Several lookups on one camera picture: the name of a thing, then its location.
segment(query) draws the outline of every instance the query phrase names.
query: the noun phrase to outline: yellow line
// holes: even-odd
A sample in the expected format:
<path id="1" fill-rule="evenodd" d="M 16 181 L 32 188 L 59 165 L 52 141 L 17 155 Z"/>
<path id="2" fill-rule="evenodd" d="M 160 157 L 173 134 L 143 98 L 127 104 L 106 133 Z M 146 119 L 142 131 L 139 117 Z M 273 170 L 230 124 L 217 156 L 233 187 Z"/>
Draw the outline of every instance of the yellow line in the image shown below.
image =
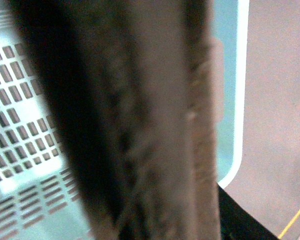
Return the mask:
<path id="1" fill-rule="evenodd" d="M 281 239 L 286 232 L 288 231 L 288 229 L 292 226 L 292 224 L 294 224 L 294 222 L 298 219 L 298 217 L 300 216 L 300 209 L 299 211 L 294 215 L 294 217 L 291 219 L 291 221 L 288 223 L 288 225 L 283 229 L 283 231 L 280 233 L 280 235 L 278 236 L 278 239 Z"/>

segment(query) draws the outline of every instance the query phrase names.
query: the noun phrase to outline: white plastic basket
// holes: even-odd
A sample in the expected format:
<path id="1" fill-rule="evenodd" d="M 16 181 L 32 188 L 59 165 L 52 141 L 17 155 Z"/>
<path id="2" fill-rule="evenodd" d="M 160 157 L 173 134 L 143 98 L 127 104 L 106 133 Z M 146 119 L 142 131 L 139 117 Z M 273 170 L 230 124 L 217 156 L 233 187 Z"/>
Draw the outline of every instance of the white plastic basket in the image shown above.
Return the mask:
<path id="1" fill-rule="evenodd" d="M 0 10 L 0 240 L 87 240 L 76 182 L 9 11 Z"/>

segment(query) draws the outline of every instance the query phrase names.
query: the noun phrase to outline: light blue surface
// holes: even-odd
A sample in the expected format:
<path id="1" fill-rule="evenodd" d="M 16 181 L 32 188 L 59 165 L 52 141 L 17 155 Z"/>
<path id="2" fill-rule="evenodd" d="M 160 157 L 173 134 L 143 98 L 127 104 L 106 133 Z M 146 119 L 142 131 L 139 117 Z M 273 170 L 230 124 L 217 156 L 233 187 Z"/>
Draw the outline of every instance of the light blue surface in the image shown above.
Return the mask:
<path id="1" fill-rule="evenodd" d="M 222 187 L 232 181 L 242 158 L 248 12 L 249 0 L 214 0 L 212 29 L 224 52 L 224 113 L 217 124 L 216 150 Z"/>

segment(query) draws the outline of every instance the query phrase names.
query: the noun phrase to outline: floor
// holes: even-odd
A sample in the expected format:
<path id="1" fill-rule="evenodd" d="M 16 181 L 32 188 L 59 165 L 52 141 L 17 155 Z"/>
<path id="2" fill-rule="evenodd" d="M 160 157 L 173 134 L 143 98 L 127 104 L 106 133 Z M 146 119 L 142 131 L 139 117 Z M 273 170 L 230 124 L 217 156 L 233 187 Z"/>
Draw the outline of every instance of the floor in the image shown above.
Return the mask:
<path id="1" fill-rule="evenodd" d="M 300 209 L 300 0 L 250 0 L 241 167 L 225 190 L 279 236 Z M 300 216 L 283 235 L 296 240 Z"/>

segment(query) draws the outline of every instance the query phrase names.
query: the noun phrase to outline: perforated plastic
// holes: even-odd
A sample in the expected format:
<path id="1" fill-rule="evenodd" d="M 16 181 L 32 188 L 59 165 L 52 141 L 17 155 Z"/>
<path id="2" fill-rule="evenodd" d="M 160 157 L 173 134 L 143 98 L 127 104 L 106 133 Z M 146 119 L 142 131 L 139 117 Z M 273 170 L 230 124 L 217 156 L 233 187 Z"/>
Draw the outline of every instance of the perforated plastic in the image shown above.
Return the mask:
<path id="1" fill-rule="evenodd" d="M 40 80 L 0 21 L 0 240 L 92 239 Z"/>

